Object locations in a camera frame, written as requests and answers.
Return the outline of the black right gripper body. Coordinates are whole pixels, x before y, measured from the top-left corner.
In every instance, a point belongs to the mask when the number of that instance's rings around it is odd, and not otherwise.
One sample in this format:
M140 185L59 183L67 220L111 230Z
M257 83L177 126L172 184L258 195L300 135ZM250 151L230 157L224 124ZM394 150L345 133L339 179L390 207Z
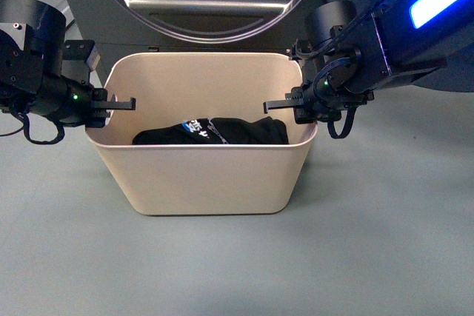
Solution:
M292 88L285 99L294 109L296 122L306 124L321 121L332 124L340 121L342 113L346 112L345 123L352 124L356 110L374 99L371 90L355 94L337 82L349 78L347 71L356 68L355 60L339 58L325 64L301 86Z

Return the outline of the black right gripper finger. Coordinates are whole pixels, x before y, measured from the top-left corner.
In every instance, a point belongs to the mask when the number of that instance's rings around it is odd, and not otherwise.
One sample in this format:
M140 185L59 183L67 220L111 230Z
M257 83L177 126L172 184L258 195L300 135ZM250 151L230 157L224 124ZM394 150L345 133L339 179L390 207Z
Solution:
M264 110L264 113L267 114L271 110L280 110L280 109L286 109L286 108L291 108L295 106L296 106L295 99L265 101L263 103L263 110Z

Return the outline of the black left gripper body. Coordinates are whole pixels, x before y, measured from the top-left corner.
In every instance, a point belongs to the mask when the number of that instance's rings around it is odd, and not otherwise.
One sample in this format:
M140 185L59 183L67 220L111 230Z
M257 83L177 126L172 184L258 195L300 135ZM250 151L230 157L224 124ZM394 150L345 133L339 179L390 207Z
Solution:
M81 84L64 76L44 75L30 111L66 127L102 128L110 117L105 109L92 108L95 101L105 101L107 91L91 84Z

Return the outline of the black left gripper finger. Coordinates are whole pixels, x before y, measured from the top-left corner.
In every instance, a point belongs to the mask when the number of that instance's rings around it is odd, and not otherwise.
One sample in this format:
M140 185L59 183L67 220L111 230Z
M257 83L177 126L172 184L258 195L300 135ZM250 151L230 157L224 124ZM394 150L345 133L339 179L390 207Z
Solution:
M130 98L129 101L100 101L100 110L135 110L136 99Z

